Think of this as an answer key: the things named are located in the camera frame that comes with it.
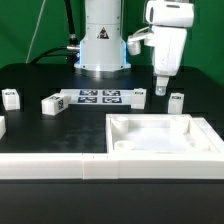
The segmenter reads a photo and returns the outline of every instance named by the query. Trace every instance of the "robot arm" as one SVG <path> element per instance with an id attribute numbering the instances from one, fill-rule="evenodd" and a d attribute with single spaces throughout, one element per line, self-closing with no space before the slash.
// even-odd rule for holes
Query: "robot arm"
<path id="1" fill-rule="evenodd" d="M 152 64 L 156 81 L 156 95 L 164 96 L 170 76 L 178 72 L 187 37 L 186 28 L 194 19 L 194 6 L 188 0 L 150 0 L 146 6 L 146 20 L 151 25 L 132 36 L 127 46 L 131 55 L 141 52 L 139 40 L 153 47 Z"/>

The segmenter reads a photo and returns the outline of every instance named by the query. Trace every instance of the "white cube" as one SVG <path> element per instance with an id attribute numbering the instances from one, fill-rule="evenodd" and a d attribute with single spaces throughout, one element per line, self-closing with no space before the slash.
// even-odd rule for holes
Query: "white cube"
<path id="1" fill-rule="evenodd" d="M 0 139 L 5 134 L 6 128 L 5 128 L 5 117 L 0 116 Z"/>
<path id="2" fill-rule="evenodd" d="M 68 108 L 71 97 L 66 94 L 56 93 L 41 101 L 42 114 L 56 115 Z"/>
<path id="3" fill-rule="evenodd" d="M 182 114 L 183 104 L 184 104 L 184 94 L 171 93 L 169 99 L 168 113 Z"/>
<path id="4" fill-rule="evenodd" d="M 2 100 L 6 110 L 19 110 L 20 100 L 15 89 L 2 90 Z"/>
<path id="5" fill-rule="evenodd" d="M 146 102 L 146 89 L 134 89 L 131 98 L 131 108 L 144 109 Z"/>

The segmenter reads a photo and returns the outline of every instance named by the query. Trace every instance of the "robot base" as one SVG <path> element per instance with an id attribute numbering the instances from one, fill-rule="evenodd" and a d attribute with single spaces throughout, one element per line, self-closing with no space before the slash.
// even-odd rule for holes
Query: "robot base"
<path id="1" fill-rule="evenodd" d="M 74 72 L 77 75 L 88 76 L 91 78 L 101 78 L 101 79 L 115 79 L 120 76 L 130 75 L 131 67 L 123 68 L 116 71 L 91 71 L 82 68 L 74 68 Z"/>

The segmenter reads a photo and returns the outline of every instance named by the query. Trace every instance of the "small white block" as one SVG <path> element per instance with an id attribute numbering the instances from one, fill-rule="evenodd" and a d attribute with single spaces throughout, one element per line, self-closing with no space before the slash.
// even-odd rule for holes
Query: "small white block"
<path id="1" fill-rule="evenodd" d="M 5 117 L 0 116 L 0 139 L 5 134 L 6 128 L 5 128 Z"/>
<path id="2" fill-rule="evenodd" d="M 56 115 L 68 108 L 71 97 L 66 94 L 56 93 L 41 101 L 42 114 Z"/>
<path id="3" fill-rule="evenodd" d="M 19 110 L 20 100 L 15 89 L 2 90 L 2 100 L 6 110 Z"/>
<path id="4" fill-rule="evenodd" d="M 184 94 L 171 93 L 168 105 L 168 114 L 182 114 Z"/>
<path id="5" fill-rule="evenodd" d="M 131 98 L 132 109 L 144 109 L 146 101 L 146 89 L 134 89 Z"/>

